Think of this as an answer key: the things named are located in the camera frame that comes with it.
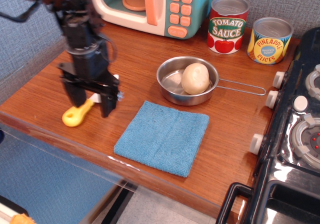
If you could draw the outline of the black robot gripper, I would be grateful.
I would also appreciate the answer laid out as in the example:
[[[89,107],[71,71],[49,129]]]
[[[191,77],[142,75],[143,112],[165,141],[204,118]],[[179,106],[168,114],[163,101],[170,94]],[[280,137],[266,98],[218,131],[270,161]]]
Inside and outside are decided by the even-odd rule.
[[[61,81],[63,87],[72,103],[76,108],[82,106],[87,100],[86,91],[77,82],[63,81],[75,77],[85,81],[102,81],[108,74],[110,60],[107,46],[90,46],[88,48],[67,49],[71,56],[70,62],[62,62],[57,65],[61,71]],[[106,92],[100,94],[101,116],[106,118],[116,108],[118,101],[117,92]]]

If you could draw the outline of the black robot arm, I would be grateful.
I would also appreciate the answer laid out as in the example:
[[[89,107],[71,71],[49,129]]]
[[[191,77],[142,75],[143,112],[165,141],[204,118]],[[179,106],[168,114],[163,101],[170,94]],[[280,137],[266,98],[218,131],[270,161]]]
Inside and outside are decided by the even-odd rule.
[[[109,39],[101,33],[104,26],[101,15],[96,11],[93,0],[33,0],[34,3],[22,14],[1,17],[23,23],[38,9],[40,4],[54,13],[66,40],[66,51],[72,62],[58,65],[64,89],[75,108],[85,104],[86,91],[100,96],[102,117],[107,117],[115,108],[120,96],[119,80],[112,75],[108,66]]]

